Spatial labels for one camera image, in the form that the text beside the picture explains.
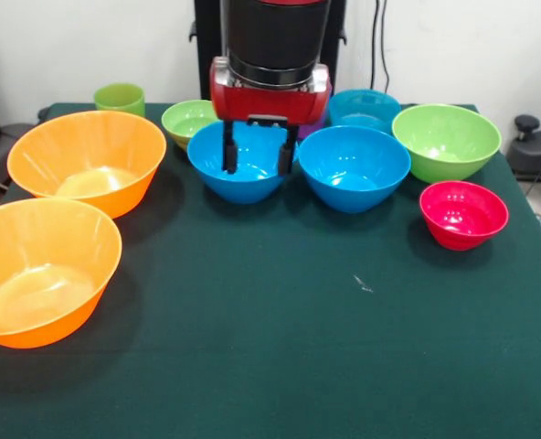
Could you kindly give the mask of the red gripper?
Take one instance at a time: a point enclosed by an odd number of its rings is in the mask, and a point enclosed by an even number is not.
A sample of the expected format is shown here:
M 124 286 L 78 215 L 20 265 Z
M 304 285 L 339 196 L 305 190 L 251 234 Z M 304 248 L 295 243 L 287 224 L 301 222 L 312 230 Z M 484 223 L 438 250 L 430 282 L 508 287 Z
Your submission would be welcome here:
M 228 58 L 215 57 L 210 66 L 210 97 L 217 117 L 223 122 L 222 169 L 234 174 L 238 147 L 233 122 L 265 116 L 287 121 L 287 138 L 279 150 L 278 175 L 292 171 L 298 127 L 313 125 L 324 115 L 331 94 L 329 69 L 318 64 L 309 80 L 294 88 L 273 89 L 249 85 L 230 69 Z

